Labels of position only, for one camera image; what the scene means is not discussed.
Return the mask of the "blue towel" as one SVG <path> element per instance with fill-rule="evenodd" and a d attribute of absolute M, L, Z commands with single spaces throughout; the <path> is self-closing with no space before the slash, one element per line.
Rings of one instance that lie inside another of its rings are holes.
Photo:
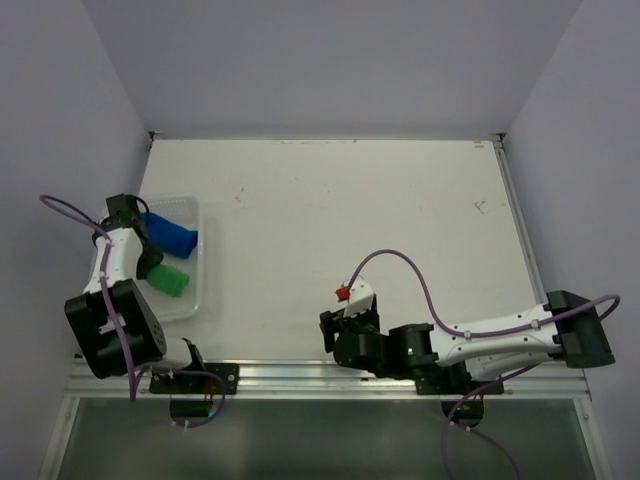
<path fill-rule="evenodd" d="M 151 242 L 164 253 L 188 259 L 198 244 L 198 231 L 189 230 L 153 212 L 143 213 Z"/>

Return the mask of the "green towel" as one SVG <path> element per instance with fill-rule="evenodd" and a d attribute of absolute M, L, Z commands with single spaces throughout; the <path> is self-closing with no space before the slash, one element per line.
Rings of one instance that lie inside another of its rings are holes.
<path fill-rule="evenodd" d="M 155 290 L 179 298 L 188 286 L 190 276 L 174 266 L 159 264 L 147 274 L 146 281 Z"/>

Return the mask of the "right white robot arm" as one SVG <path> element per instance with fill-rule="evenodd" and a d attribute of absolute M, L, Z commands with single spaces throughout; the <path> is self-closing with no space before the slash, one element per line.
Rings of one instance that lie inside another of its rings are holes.
<path fill-rule="evenodd" d="M 382 332 L 371 288 L 345 308 L 319 316 L 324 349 L 344 367 L 378 378 L 423 381 L 436 392 L 465 393 L 501 375 L 562 361 L 573 369 L 615 362 L 597 301 L 568 291 L 514 315 L 461 325 L 407 324 Z"/>

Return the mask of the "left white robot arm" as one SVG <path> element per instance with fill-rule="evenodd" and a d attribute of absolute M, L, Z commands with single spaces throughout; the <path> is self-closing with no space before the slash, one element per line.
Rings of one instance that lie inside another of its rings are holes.
<path fill-rule="evenodd" d="M 190 277 L 165 263 L 164 256 L 187 257 L 198 235 L 150 210 L 141 198 L 120 194 L 106 200 L 107 215 L 94 228 L 96 264 L 83 293 L 69 299 L 64 313 L 92 373 L 99 379 L 128 375 L 147 367 L 173 371 L 185 392 L 201 390 L 208 379 L 195 344 L 169 340 L 140 283 L 180 298 Z"/>

